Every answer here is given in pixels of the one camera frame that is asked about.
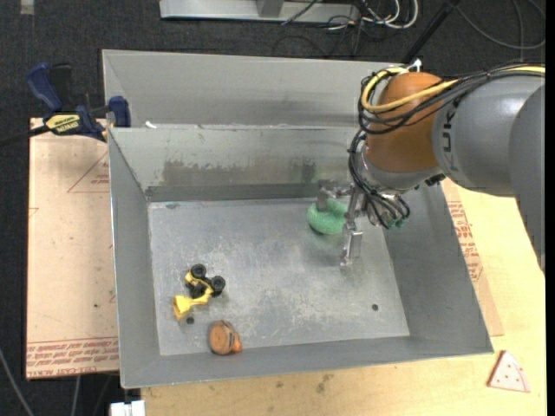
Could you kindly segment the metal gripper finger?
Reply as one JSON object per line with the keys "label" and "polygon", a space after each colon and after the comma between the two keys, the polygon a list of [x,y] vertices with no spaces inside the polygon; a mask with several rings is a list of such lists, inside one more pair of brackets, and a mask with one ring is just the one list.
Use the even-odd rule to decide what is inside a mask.
{"label": "metal gripper finger", "polygon": [[333,179],[320,179],[317,185],[317,210],[326,211],[328,209],[328,199],[334,198],[336,194],[335,181]]}
{"label": "metal gripper finger", "polygon": [[355,229],[343,230],[343,249],[340,257],[340,266],[349,267],[360,257],[363,231]]}

